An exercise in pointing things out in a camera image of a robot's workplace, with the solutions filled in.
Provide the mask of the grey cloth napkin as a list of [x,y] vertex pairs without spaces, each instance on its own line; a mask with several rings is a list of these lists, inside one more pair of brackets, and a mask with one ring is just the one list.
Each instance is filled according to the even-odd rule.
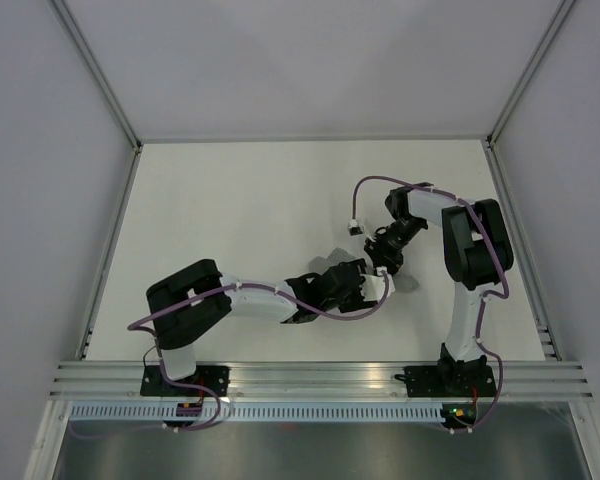
[[[344,249],[335,248],[331,253],[324,256],[317,256],[308,262],[308,270],[317,274],[324,274],[330,267],[342,262],[359,260]],[[393,276],[393,283],[396,293],[413,293],[421,288],[419,281],[410,274],[397,273]]]

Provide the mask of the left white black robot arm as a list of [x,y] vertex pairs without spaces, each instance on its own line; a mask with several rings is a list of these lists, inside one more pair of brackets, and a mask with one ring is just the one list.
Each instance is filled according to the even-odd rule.
[[260,286],[203,259],[146,291],[152,314],[168,311],[153,325],[165,367],[163,383],[178,396],[189,395],[198,384],[194,343],[226,317],[302,324],[321,312],[361,312],[374,307],[381,296],[362,259],[341,262],[322,274],[310,272]]

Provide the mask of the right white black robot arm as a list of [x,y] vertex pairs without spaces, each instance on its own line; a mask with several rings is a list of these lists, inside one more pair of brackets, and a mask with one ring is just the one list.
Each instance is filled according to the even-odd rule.
[[514,254],[498,202],[474,203],[444,194],[428,183],[390,191],[385,207],[393,222],[377,229],[364,251],[374,267],[392,276],[404,264],[403,250],[420,231],[442,231],[443,260],[454,282],[454,304],[448,335],[433,366],[407,366],[396,379],[407,396],[490,398],[498,384],[481,340],[486,300],[506,298],[505,272]]

